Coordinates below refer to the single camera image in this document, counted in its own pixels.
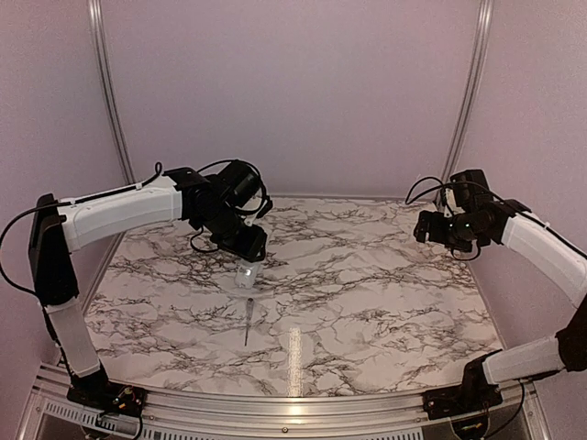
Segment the white remote control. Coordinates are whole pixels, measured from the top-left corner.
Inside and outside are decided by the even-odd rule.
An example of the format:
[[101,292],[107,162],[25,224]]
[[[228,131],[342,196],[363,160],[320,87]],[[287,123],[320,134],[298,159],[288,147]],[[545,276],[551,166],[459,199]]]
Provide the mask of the white remote control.
[[242,289],[252,289],[260,270],[259,262],[250,262],[242,259],[238,263],[235,275],[235,284]]

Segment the clear handle screwdriver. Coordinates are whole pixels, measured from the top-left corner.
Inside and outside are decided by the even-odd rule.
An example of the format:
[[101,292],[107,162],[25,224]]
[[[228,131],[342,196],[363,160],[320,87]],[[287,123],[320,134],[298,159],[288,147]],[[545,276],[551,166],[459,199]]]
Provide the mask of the clear handle screwdriver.
[[248,344],[249,339],[249,329],[251,324],[251,319],[254,310],[254,299],[248,298],[246,303],[246,324],[245,324],[245,336],[244,336],[244,346]]

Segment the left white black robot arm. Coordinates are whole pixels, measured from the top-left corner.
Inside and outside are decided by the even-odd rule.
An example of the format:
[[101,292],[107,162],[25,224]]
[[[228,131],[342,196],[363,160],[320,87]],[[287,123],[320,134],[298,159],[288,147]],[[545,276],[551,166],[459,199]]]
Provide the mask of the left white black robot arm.
[[109,381],[78,303],[72,253],[105,237],[161,222],[185,221],[206,230],[216,247],[250,263],[264,260],[267,234],[254,219],[272,208],[259,170],[239,159],[219,161],[221,171],[201,174],[188,167],[79,198],[39,198],[28,257],[34,294],[51,336],[71,371],[72,385],[97,408],[109,407],[116,388]]

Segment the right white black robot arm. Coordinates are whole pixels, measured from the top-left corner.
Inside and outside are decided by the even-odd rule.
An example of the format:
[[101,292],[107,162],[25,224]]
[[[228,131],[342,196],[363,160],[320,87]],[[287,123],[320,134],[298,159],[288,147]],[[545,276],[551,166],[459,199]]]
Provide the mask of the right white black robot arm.
[[422,211],[414,229],[420,243],[433,242],[451,254],[479,257],[494,243],[524,257],[569,298],[575,312],[555,335],[472,361],[454,402],[472,411],[490,386],[586,369],[586,254],[515,199],[491,191],[480,169],[464,170],[433,187],[437,208]]

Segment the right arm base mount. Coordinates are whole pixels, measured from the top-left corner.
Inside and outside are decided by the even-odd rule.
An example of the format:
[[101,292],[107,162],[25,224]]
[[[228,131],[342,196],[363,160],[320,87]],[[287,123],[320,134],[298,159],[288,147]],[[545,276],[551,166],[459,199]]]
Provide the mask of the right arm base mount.
[[423,408],[429,420],[482,412],[503,403],[498,386],[473,389],[464,385],[425,391]]

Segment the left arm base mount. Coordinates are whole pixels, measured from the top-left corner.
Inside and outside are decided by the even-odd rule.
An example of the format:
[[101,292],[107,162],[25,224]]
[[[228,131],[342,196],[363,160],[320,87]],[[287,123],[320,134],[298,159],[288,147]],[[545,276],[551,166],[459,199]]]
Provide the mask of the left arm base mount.
[[146,401],[144,388],[120,383],[109,383],[101,390],[82,390],[70,387],[67,400],[106,414],[139,417]]

